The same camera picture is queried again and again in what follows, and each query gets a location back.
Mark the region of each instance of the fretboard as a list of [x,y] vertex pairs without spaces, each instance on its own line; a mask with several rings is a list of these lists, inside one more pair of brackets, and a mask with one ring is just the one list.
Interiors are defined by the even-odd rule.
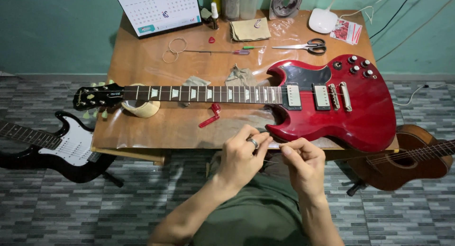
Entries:
[[52,150],[56,149],[61,143],[59,137],[4,121],[0,121],[0,136]]
[[411,150],[407,153],[419,160],[455,155],[455,139],[441,142],[435,145],[430,145],[428,147]]
[[123,99],[282,104],[282,91],[263,86],[125,86]]

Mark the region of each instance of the headstock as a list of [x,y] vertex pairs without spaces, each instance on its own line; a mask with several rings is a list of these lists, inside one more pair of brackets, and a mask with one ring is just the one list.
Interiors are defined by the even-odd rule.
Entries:
[[73,108],[77,111],[84,111],[99,107],[113,107],[123,101],[124,87],[116,83],[98,87],[81,87],[73,98]]

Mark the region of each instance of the desk calendar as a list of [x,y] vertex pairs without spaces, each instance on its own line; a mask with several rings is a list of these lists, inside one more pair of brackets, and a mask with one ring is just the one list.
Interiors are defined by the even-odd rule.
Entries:
[[118,0],[139,38],[202,24],[197,0]]

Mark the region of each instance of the hand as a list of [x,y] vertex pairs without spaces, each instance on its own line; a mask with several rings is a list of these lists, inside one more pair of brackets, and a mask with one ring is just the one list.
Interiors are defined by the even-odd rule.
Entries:
[[[259,145],[255,155],[255,145],[247,141],[250,136]],[[213,179],[221,181],[224,187],[237,193],[262,167],[271,141],[268,132],[259,133],[257,129],[245,125],[224,143],[221,164]]]
[[280,144],[280,149],[283,162],[289,168],[291,185],[299,198],[310,201],[325,199],[324,151],[304,138]]

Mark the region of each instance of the screwdriver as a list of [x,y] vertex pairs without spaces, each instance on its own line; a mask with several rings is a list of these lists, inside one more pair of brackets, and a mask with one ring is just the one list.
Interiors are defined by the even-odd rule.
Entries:
[[209,53],[232,53],[232,54],[236,54],[236,55],[248,55],[248,54],[250,54],[250,51],[249,51],[249,50],[235,50],[235,51],[192,51],[192,52],[200,52],[200,53],[204,53],[204,52],[209,52]]
[[254,49],[254,48],[265,48],[266,46],[243,46],[244,50]]

